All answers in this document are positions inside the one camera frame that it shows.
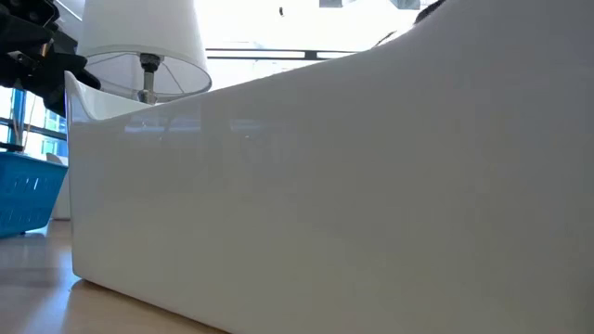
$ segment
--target blue basket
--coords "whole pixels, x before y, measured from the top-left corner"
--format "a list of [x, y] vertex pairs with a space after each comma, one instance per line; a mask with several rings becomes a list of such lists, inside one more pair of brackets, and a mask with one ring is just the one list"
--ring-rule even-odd
[[0, 153], [0, 237], [47, 225], [68, 167]]

